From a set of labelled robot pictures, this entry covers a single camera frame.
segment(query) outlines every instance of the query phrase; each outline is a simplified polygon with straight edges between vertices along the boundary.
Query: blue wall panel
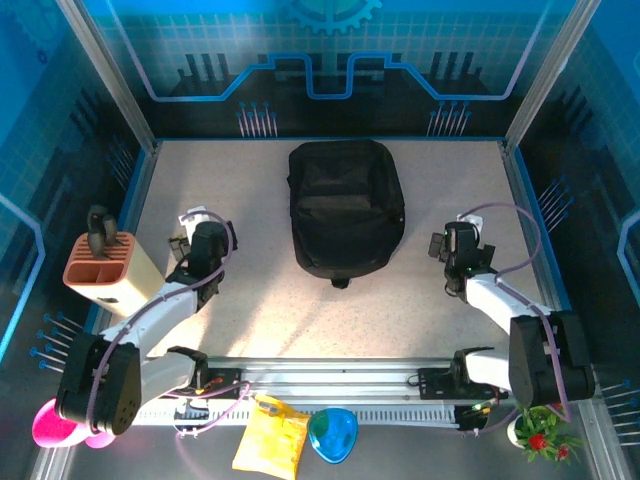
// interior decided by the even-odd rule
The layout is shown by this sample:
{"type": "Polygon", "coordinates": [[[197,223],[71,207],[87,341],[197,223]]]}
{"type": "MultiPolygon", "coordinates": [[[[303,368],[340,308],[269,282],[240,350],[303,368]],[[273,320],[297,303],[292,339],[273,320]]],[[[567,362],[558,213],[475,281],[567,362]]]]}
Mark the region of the blue wall panel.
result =
{"type": "Polygon", "coordinates": [[[605,386],[640,382],[639,21],[602,2],[521,145],[605,386]]]}
{"type": "Polygon", "coordinates": [[[88,6],[159,136],[272,136],[260,112],[247,119],[252,102],[270,104],[281,136],[499,136],[572,4],[88,6]]]}
{"type": "Polygon", "coordinates": [[[89,206],[120,213],[139,145],[55,2],[1,6],[0,477],[9,479],[29,477],[31,421],[59,381],[49,368],[59,362],[32,356],[46,354],[42,334],[66,341],[44,315],[84,323],[90,302],[62,273],[89,206]]]}

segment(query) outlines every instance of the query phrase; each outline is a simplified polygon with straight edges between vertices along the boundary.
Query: white speckled surface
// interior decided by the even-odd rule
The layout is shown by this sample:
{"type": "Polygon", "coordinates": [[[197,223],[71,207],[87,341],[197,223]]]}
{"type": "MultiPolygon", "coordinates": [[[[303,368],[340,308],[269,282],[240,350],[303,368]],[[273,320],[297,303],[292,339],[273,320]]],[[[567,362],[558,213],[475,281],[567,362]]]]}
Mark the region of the white speckled surface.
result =
{"type": "MultiPolygon", "coordinates": [[[[232,220],[240,249],[221,294],[176,327],[154,353],[183,345],[248,357],[450,357],[463,347],[506,348],[481,312],[443,291],[431,233],[479,203],[513,201],[494,142],[385,140],[404,191],[407,228],[389,265],[346,290],[305,273],[291,241],[288,155],[301,141],[164,142],[137,239],[163,272],[178,215],[198,205],[232,220]]],[[[515,213],[489,210],[494,267],[527,258],[515,213]]],[[[539,300],[530,268],[508,279],[539,300]]]]}

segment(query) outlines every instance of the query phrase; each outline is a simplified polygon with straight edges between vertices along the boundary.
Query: blue bowl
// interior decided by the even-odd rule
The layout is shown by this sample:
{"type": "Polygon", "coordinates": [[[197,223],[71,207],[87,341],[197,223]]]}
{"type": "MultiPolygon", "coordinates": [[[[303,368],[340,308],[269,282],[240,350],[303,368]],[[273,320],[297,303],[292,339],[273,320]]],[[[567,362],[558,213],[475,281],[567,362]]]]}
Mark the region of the blue bowl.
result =
{"type": "Polygon", "coordinates": [[[315,413],[307,426],[311,446],[326,462],[349,456],[358,438],[358,419],[349,410],[327,408],[315,413]]]}

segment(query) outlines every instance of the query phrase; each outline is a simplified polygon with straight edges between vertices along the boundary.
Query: yellow bag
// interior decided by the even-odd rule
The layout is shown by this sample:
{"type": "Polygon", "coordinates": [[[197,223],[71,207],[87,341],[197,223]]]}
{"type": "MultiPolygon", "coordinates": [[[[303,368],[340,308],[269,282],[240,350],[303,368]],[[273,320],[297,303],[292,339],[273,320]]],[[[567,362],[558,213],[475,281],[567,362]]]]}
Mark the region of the yellow bag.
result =
{"type": "Polygon", "coordinates": [[[256,396],[232,468],[295,480],[309,418],[275,398],[256,396]]]}

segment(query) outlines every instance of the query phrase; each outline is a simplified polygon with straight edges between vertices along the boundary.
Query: robotic arm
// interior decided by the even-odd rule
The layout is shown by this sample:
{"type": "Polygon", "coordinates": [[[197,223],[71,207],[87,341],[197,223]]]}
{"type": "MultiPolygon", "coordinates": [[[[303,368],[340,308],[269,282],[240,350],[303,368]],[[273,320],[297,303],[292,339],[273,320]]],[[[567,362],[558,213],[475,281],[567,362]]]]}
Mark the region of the robotic arm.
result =
{"type": "Polygon", "coordinates": [[[80,333],[75,337],[56,396],[59,417],[79,424],[90,420],[93,429],[120,435],[131,426],[140,407],[149,400],[177,389],[191,393],[202,391],[211,382],[207,355],[202,352],[174,347],[162,357],[148,357],[171,329],[198,312],[218,293],[224,272],[195,290],[185,287],[214,274],[230,248],[237,249],[230,223],[232,239],[228,239],[224,226],[212,217],[194,215],[192,210],[188,216],[189,219],[183,219],[181,223],[187,228],[191,251],[179,261],[149,303],[158,298],[164,301],[149,310],[142,307],[145,313],[119,339],[102,372],[91,419],[87,418],[87,410],[98,365],[109,345],[127,327],[129,319],[98,335],[80,333]]]}
{"type": "Polygon", "coordinates": [[[445,291],[483,311],[507,335],[509,354],[479,347],[455,353],[454,382],[489,384],[513,392],[526,406],[560,401],[551,349],[539,315],[552,326],[568,400],[591,398],[595,381],[580,319],[571,311],[552,311],[496,279],[495,247],[481,245],[482,218],[469,215],[434,233],[429,255],[445,264],[445,291]]]}

